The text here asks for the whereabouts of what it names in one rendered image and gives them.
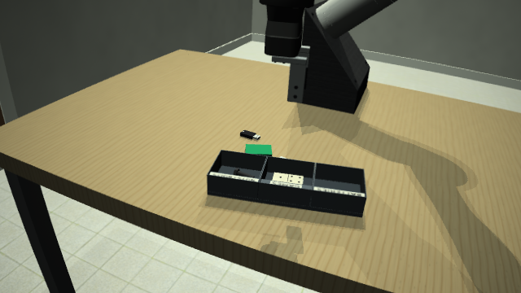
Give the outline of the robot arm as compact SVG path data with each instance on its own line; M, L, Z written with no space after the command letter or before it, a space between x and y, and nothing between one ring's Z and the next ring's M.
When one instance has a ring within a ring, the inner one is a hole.
M322 27L336 39L396 1L329 0L316 13Z

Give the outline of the dark grey rack of labelled bins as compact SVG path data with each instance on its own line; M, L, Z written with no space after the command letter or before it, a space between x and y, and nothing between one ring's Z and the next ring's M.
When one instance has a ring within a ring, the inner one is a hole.
M364 169L316 165L303 160L221 150L207 174L207 194L362 217L367 198ZM254 177L234 175L236 168ZM303 185L272 181L274 173L304 176Z

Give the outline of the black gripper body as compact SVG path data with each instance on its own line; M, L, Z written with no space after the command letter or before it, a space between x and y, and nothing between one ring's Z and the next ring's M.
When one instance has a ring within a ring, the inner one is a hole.
M304 9L313 7L314 0L260 0L260 3L267 7L265 54L295 58L301 48Z

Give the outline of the cream domino tile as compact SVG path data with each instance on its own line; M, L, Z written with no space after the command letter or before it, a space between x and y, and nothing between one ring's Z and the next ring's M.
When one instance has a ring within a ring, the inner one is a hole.
M272 181L282 181L282 182L302 185L303 177L304 176L297 176L297 175L291 175L291 174L285 174L285 173L274 173Z

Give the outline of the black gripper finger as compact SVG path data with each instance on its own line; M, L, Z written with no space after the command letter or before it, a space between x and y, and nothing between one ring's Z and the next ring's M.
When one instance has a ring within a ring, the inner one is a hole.
M307 58L298 56L295 58L272 56L272 62L290 64L287 101L303 103Z
M310 46L301 46L299 54L297 55L298 57L306 57L307 58L305 82L304 82L304 89L305 90L306 90L308 66L309 66L309 52L310 52Z

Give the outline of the black usb stick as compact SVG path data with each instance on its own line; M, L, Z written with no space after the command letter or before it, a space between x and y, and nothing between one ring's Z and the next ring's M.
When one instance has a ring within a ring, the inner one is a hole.
M256 139L258 140L260 138L260 135L256 135L256 133L244 130L240 133L241 137L249 138L249 139Z

